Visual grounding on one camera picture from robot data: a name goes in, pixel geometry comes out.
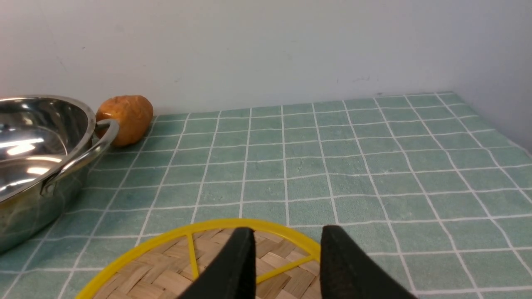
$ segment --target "yellow trivet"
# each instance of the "yellow trivet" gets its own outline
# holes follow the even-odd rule
[[[321,298],[320,245],[298,231],[251,219],[200,222],[150,239],[103,269],[77,298],[175,298],[211,263],[236,227],[255,230],[256,298]]]

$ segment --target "bamboo placemat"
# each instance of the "bamboo placemat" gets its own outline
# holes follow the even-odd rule
[[[195,264],[191,263],[186,236],[149,250],[118,270],[94,299],[176,298],[194,281],[196,265],[201,274],[232,232],[233,229],[211,229],[192,234]],[[308,252],[265,231],[256,230],[254,236],[257,299],[321,298],[319,263]]]

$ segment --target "potato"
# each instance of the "potato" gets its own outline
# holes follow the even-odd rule
[[[124,147],[137,143],[149,127],[153,118],[153,106],[143,96],[124,95],[110,98],[103,102],[96,112],[96,121],[116,119],[120,130],[112,145]],[[105,130],[97,132],[102,137]]]

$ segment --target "checkered tablecloth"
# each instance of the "checkered tablecloth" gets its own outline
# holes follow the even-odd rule
[[[531,158],[453,93],[159,115],[0,256],[0,297],[72,298],[153,236],[243,217],[341,225],[422,298],[532,298],[531,198]]]

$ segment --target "stainless steel pot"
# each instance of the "stainless steel pot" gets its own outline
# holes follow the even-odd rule
[[[93,146],[95,130],[106,129]],[[75,99],[0,99],[0,253],[56,219],[118,133]]]

